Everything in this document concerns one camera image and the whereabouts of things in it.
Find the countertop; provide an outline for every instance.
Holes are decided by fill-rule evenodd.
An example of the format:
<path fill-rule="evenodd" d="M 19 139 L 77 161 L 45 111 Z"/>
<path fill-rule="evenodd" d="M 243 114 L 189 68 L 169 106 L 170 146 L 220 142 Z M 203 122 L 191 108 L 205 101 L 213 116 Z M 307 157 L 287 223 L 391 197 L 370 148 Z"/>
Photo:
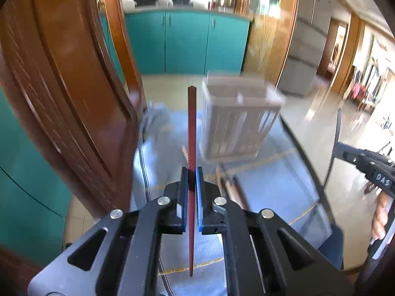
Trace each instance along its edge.
<path fill-rule="evenodd" d="M 123 3 L 123 8 L 125 14 L 130 13 L 139 13 L 139 12 L 149 12 L 149 11 L 192 11 L 192 12 L 208 12 L 208 13 L 216 13 L 221 15 L 227 15 L 230 17 L 235 17 L 247 21 L 252 21 L 252 15 L 241 15 L 238 13 L 234 13 L 233 11 L 220 11 L 218 9 L 215 10 L 208 10 L 205 7 L 202 7 L 201 4 L 194 6 L 173 6 L 173 5 L 148 5 L 148 6 L 138 6 L 135 8 L 134 2 L 131 3 Z"/>

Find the metal bolt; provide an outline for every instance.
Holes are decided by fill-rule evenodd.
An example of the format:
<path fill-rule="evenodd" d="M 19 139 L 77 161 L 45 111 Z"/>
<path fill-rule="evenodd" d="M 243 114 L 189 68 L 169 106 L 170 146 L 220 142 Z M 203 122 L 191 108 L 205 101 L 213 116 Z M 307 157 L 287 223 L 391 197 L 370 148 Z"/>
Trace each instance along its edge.
<path fill-rule="evenodd" d="M 167 196 L 162 196 L 162 197 L 158 198 L 157 202 L 158 202 L 158 205 L 166 206 L 166 205 L 170 204 L 170 198 Z"/>
<path fill-rule="evenodd" d="M 214 199 L 214 203 L 218 206 L 222 206 L 222 205 L 226 204 L 226 198 L 225 197 L 217 197 L 216 199 Z"/>
<path fill-rule="evenodd" d="M 261 211 L 261 215 L 263 218 L 270 219 L 273 218 L 274 212 L 271 209 L 264 209 Z"/>
<path fill-rule="evenodd" d="M 123 216 L 123 211 L 121 209 L 114 209 L 110 213 L 110 217 L 112 219 L 118 219 L 121 218 L 122 216 Z"/>

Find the beige plastic basket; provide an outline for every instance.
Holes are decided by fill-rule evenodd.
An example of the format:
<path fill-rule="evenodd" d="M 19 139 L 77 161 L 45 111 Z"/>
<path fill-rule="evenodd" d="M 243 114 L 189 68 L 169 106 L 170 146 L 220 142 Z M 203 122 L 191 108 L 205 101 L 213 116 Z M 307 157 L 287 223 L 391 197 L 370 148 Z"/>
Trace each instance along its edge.
<path fill-rule="evenodd" d="M 242 76 L 208 76 L 202 88 L 202 157 L 222 161 L 256 158 L 285 97 L 263 79 Z"/>

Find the tile floor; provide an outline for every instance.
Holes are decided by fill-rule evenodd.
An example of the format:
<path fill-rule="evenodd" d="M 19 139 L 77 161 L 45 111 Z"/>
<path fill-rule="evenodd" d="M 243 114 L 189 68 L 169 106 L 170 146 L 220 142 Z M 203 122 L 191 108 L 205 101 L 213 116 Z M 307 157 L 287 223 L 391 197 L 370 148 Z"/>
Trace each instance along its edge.
<path fill-rule="evenodd" d="M 175 111 L 185 110 L 187 86 L 196 86 L 197 106 L 201 109 L 202 78 L 192 75 L 143 76 L 145 95 L 148 101 L 165 103 Z M 387 142 L 388 136 L 368 114 L 357 113 L 354 104 L 343 103 L 338 95 L 327 93 L 327 84 L 320 78 L 316 78 L 316 82 L 317 86 L 305 98 L 287 96 L 281 113 L 323 182 L 333 146 L 338 107 L 342 108 L 342 142 L 377 151 Z M 376 197 L 375 193 L 363 195 L 362 187 L 366 182 L 355 167 L 336 161 L 326 187 L 336 223 L 344 230 L 345 268 L 360 265 L 366 257 Z M 66 223 L 64 240 L 73 242 L 94 221 L 84 206 L 73 198 Z"/>

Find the teal cabinet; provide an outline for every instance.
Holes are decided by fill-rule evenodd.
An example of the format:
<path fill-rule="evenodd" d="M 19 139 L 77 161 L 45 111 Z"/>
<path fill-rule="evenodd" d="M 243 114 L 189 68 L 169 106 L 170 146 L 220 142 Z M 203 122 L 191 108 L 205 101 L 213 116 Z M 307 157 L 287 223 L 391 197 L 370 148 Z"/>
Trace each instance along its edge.
<path fill-rule="evenodd" d="M 48 265 L 62 252 L 64 222 L 0 170 L 1 245 L 38 265 Z"/>
<path fill-rule="evenodd" d="M 166 12 L 166 73 L 204 73 L 209 21 L 208 13 Z"/>
<path fill-rule="evenodd" d="M 117 52 L 115 51 L 114 48 L 113 40 L 111 38 L 110 30 L 108 28 L 107 17 L 105 15 L 100 16 L 100 23 L 101 23 L 101 28 L 103 29 L 104 40 L 107 45 L 108 53 L 113 62 L 113 66 L 115 68 L 115 71 L 117 72 L 119 80 L 121 81 L 122 84 L 124 84 L 125 76 L 123 74 L 121 64 L 119 63 Z"/>
<path fill-rule="evenodd" d="M 71 193 L 43 158 L 0 89 L 0 166 L 24 190 L 66 217 Z"/>
<path fill-rule="evenodd" d="M 125 16 L 129 40 L 141 74 L 165 72 L 165 12 Z"/>
<path fill-rule="evenodd" d="M 249 27 L 248 20 L 211 14 L 205 73 L 209 70 L 240 73 Z"/>

